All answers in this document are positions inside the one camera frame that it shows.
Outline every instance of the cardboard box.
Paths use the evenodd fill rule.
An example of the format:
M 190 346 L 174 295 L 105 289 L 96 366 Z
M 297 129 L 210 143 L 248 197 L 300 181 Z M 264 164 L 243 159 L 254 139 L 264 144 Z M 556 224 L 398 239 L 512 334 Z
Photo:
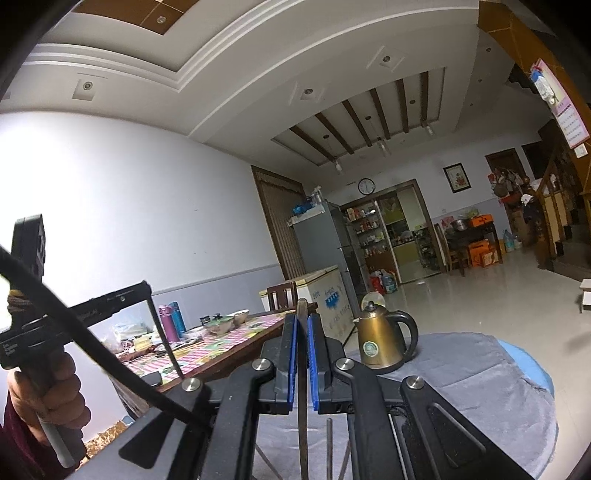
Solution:
M 483 268 L 490 267 L 499 262 L 499 254 L 495 249 L 491 249 L 487 253 L 480 254 L 480 266 Z
M 481 265 L 481 254 L 488 253 L 491 250 L 491 246 L 489 245 L 488 240 L 482 240 L 480 242 L 471 243 L 468 246 L 468 250 L 470 251 L 470 258 L 472 259 L 472 266 L 480 266 Z
M 480 226 L 489 222 L 492 222 L 492 215 L 490 213 L 486 213 L 485 215 L 479 215 L 470 220 L 472 226 Z

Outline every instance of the metal rod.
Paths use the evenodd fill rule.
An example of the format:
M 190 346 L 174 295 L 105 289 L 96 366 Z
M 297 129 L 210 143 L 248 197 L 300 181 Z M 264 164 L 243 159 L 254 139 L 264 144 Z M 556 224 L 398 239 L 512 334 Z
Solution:
M 332 454 L 332 419 L 329 417 L 326 419 L 326 480 L 332 480 Z
M 277 471 L 277 469 L 273 466 L 273 464 L 271 463 L 271 461 L 267 458 L 267 456 L 262 452 L 261 447 L 259 447 L 256 443 L 255 443 L 255 450 L 258 452 L 258 454 L 261 456 L 263 462 L 265 462 L 267 464 L 267 467 L 269 467 L 271 469 L 271 472 L 273 472 L 275 474 L 275 476 L 279 479 L 279 480 L 283 480 L 283 477 L 279 474 L 279 472 Z
M 148 308 L 150 309 L 150 314 L 152 315 L 152 320 L 154 321 L 154 325 L 156 326 L 156 330 L 158 330 L 158 334 L 160 335 L 160 339 L 162 340 L 164 349 L 168 354 L 168 358 L 172 362 L 174 369 L 177 371 L 177 375 L 180 377 L 181 380 L 184 380 L 184 375 L 181 370 L 181 367 L 178 364 L 176 357 L 174 356 L 173 349 L 170 348 L 170 343 L 168 342 L 166 334 L 164 333 L 164 328 L 160 323 L 160 317 L 158 316 L 158 312 L 156 312 L 156 306 L 154 305 L 153 299 L 147 300 L 147 303 Z
M 339 480 L 345 478 L 345 472 L 347 471 L 347 465 L 349 464 L 349 456 L 351 455 L 351 440 L 347 440 L 347 447 L 345 448 L 345 456 L 343 457 L 343 463 L 340 466 Z
M 308 355 L 306 349 L 306 330 L 308 321 L 308 301 L 297 302 L 297 428 L 300 447 L 301 480 L 308 480 Z

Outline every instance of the ceiling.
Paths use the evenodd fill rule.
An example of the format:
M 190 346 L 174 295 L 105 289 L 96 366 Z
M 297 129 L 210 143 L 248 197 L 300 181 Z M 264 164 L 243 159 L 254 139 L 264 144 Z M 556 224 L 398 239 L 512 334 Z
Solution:
M 379 55 L 386 69 L 395 59 Z M 439 120 L 445 68 L 421 72 L 358 93 L 293 125 L 274 139 L 316 166 L 371 147 L 378 139 L 426 128 Z
M 103 11 L 96 10 L 98 0 L 80 4 L 30 54 L 0 112 L 127 119 L 322 183 L 337 181 L 335 169 L 294 126 L 326 142 L 326 126 L 316 117 L 322 113 L 353 150 L 329 132 L 331 155 L 344 166 L 358 164 L 376 148 L 367 145 L 343 101 L 361 122 L 372 117 L 377 132 L 365 129 L 373 141 L 385 136 L 369 93 L 375 89 L 388 145 L 396 149 L 429 140 L 420 128 L 421 74 L 429 77 L 427 120 L 436 135 L 445 135 L 490 108 L 512 66 L 479 31 L 478 0 L 150 2 L 107 0 Z M 145 22 L 164 7 L 176 17 L 158 15 L 166 20 L 156 27 Z M 133 18 L 126 17 L 130 12 Z

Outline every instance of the blue stool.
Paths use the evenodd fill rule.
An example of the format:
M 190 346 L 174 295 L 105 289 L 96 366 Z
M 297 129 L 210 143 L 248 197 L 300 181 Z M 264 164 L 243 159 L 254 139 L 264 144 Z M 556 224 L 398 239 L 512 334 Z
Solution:
M 539 386 L 544 387 L 550 392 L 554 398 L 554 384 L 552 378 L 548 375 L 535 359 L 522 348 L 511 345 L 510 343 L 504 342 L 503 340 L 497 339 L 509 356 L 515 361 L 517 366 L 521 368 L 521 371 L 531 381 L 537 383 Z

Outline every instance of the refrigerator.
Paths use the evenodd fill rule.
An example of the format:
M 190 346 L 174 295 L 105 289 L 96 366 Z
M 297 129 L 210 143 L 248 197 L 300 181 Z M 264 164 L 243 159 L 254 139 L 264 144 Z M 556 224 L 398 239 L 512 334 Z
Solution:
M 361 314 L 361 299 L 369 292 L 365 256 L 357 235 L 347 225 L 338 205 L 323 202 L 312 217 L 293 223 L 307 272 L 338 265 L 353 315 Z

